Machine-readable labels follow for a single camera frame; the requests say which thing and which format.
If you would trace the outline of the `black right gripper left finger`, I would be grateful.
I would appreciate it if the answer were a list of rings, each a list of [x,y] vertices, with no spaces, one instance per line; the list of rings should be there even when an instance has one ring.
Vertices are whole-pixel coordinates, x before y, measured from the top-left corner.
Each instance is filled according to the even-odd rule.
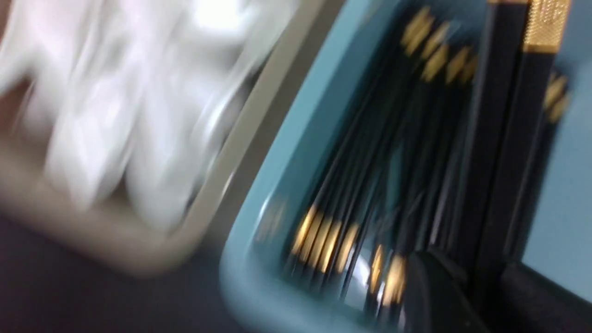
[[[402,294],[404,333],[488,333],[456,280],[428,252],[407,259]]]

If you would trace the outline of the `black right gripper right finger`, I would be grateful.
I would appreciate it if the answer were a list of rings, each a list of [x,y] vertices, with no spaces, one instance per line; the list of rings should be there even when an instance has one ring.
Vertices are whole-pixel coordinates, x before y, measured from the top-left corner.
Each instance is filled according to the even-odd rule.
[[[495,293],[497,333],[590,333],[592,306],[521,263],[508,264]]]

